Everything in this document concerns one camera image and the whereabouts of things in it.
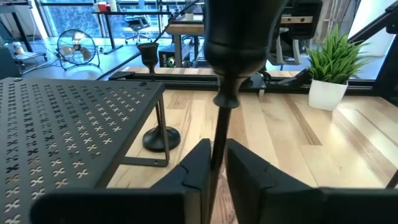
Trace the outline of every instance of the potted plant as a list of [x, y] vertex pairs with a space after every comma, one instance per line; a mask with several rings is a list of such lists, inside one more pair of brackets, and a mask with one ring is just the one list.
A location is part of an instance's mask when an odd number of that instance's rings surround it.
[[363, 45], [348, 42], [348, 34], [340, 37], [336, 26], [328, 34], [325, 46], [308, 51], [311, 107], [328, 111], [337, 107], [347, 90], [348, 79], [367, 63], [359, 52]]

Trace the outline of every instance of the black metal rod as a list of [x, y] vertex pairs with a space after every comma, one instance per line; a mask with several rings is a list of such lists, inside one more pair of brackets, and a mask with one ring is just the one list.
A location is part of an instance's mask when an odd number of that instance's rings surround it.
[[220, 107], [218, 110], [216, 136], [213, 145], [213, 153], [210, 161], [210, 206], [209, 220], [213, 214], [213, 206], [216, 197], [218, 177], [223, 163], [226, 137], [228, 133], [229, 117], [231, 116], [231, 108]]
[[156, 104], [156, 112], [159, 111], [158, 115], [158, 125], [160, 130], [163, 134], [163, 141], [164, 141], [164, 152], [166, 155], [166, 161], [169, 163], [170, 160], [170, 149], [169, 149], [169, 137], [167, 135], [167, 126], [166, 126], [166, 114], [164, 111], [164, 103], [163, 103], [163, 96], [160, 97], [158, 103]]
[[106, 23], [106, 27], [108, 28], [108, 34], [109, 34], [109, 39], [111, 41], [111, 46], [112, 49], [115, 49], [115, 44], [114, 44], [114, 40], [113, 40], [113, 32], [112, 32], [112, 28], [111, 28], [111, 23], [109, 21], [109, 17], [108, 15], [104, 14], [105, 16], [105, 23]]

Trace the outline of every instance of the light wood surface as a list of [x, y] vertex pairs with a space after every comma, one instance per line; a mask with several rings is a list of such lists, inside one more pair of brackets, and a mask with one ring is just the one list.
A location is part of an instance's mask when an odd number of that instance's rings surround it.
[[[126, 67], [123, 71], [149, 73], [147, 67]], [[294, 77], [296, 71], [268, 71], [272, 77]], [[182, 75], [215, 75], [211, 68], [155, 68], [155, 73]]]
[[[109, 187], [150, 187], [183, 159], [201, 138], [214, 139], [215, 92], [167, 90], [166, 122], [182, 141], [166, 168], [119, 166]], [[307, 95], [240, 93], [228, 137], [311, 186], [383, 188], [398, 166], [398, 109], [382, 98], [345, 96], [334, 112], [308, 106]], [[157, 124], [155, 111], [128, 151], [145, 150], [142, 135]]]

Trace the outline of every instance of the black cable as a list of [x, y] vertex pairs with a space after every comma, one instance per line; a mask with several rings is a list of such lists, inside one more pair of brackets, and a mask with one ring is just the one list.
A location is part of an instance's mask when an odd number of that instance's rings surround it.
[[[176, 18], [183, 14], [187, 9], [189, 9], [191, 6], [193, 6], [194, 4], [198, 3], [200, 0], [196, 0], [193, 1], [191, 4], [187, 5], [185, 8], [183, 8], [180, 12], [178, 12], [178, 14], [174, 15], [169, 22], [167, 23], [167, 25], [164, 27], [164, 29], [162, 30], [162, 32], [156, 37], [154, 42], [157, 42], [159, 40], [159, 38], [164, 34], [164, 32], [166, 32], [167, 28], [169, 28], [169, 26], [171, 25], [171, 23], [173, 23], [174, 20], [176, 20]], [[111, 70], [107, 71], [106, 73], [102, 74], [100, 77], [98, 77], [96, 80], [101, 80], [103, 79], [105, 76], [109, 75], [110, 73], [113, 73], [114, 71], [116, 71], [117, 69], [121, 68], [123, 65], [129, 63], [131, 60], [134, 60], [135, 58], [137, 58], [138, 56], [140, 56], [141, 53], [138, 52], [136, 54], [134, 54], [133, 56], [129, 57], [127, 60], [125, 60], [124, 62], [120, 63], [119, 65], [115, 66], [114, 68], [112, 68]]]

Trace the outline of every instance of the floor fan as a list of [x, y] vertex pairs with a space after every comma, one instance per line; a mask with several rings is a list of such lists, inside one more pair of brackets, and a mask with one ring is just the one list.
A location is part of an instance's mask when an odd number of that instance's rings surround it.
[[[90, 63], [95, 55], [97, 55], [98, 64]], [[57, 41], [57, 56], [65, 71], [85, 65], [100, 67], [100, 57], [94, 40], [90, 35], [78, 29], [66, 30], [60, 35]], [[62, 61], [72, 66], [65, 68]]]

